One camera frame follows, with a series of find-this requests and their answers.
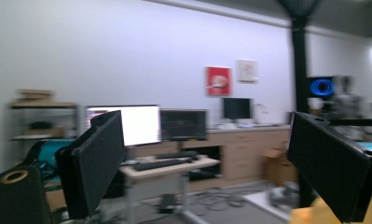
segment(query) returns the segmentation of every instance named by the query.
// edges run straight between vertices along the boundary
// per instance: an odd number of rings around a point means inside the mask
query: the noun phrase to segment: computer monitor
[[[308,77],[310,98],[329,99],[335,94],[334,77]]]
[[[161,109],[159,113],[162,141],[207,139],[206,110]]]
[[[248,98],[221,98],[223,119],[251,119],[251,102]]]
[[[158,105],[91,105],[86,108],[86,127],[90,120],[102,113],[121,111],[125,146],[139,146],[160,142]]]

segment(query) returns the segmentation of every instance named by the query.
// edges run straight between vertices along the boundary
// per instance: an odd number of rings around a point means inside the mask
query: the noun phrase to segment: white wall
[[[294,109],[288,37],[286,28],[141,0],[1,0],[0,172],[17,150],[7,141],[7,104],[17,89],[55,91],[57,101],[80,104],[81,118],[86,105],[158,104],[208,109],[213,125],[220,122],[219,99],[206,95],[204,69],[224,66],[233,72],[231,96],[266,105],[263,121],[283,122]],[[364,57],[341,60],[348,46],[340,44],[311,39],[312,75],[345,73],[340,69]],[[341,63],[314,63],[327,52]],[[258,82],[236,80],[238,59],[257,61]]]

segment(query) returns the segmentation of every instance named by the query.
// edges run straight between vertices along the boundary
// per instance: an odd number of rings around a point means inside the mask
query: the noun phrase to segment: desk
[[[210,158],[202,158],[192,163],[183,163],[174,166],[167,166],[153,170],[135,171],[131,166],[121,167],[121,172],[127,177],[126,197],[128,206],[128,221],[130,224],[135,223],[133,213],[133,204],[139,200],[167,193],[169,191],[182,190],[182,215],[195,223],[207,224],[188,208],[188,172],[194,169],[207,167],[217,164],[219,161]],[[138,180],[153,178],[150,182],[137,183]]]

